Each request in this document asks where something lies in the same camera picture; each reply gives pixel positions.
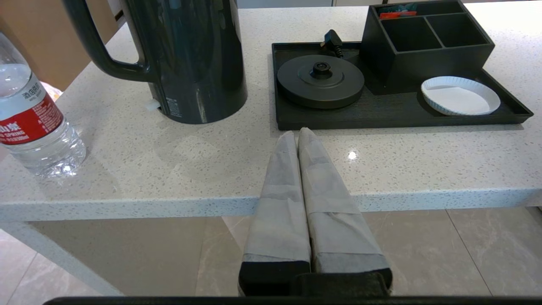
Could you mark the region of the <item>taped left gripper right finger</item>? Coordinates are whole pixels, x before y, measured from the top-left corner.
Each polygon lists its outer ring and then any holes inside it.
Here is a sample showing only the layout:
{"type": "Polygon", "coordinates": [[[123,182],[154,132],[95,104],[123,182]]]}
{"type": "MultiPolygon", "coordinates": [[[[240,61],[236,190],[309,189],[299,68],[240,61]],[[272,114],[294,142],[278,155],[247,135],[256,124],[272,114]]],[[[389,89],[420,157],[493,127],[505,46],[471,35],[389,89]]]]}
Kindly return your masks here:
{"type": "Polygon", "coordinates": [[[300,131],[298,158],[313,269],[331,274],[377,272],[391,284],[393,274],[385,255],[311,129],[300,131]]]}

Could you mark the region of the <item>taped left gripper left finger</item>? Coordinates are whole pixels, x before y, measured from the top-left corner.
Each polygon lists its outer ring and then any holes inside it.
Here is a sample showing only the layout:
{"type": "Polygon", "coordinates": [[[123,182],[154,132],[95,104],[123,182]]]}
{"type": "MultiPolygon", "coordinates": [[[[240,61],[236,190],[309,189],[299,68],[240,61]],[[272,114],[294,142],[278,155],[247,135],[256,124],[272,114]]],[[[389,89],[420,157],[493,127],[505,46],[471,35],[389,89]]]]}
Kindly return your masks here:
{"type": "Polygon", "coordinates": [[[310,273],[310,255],[296,138],[287,131],[269,158],[238,274],[239,294],[289,295],[294,278],[310,273]]]}

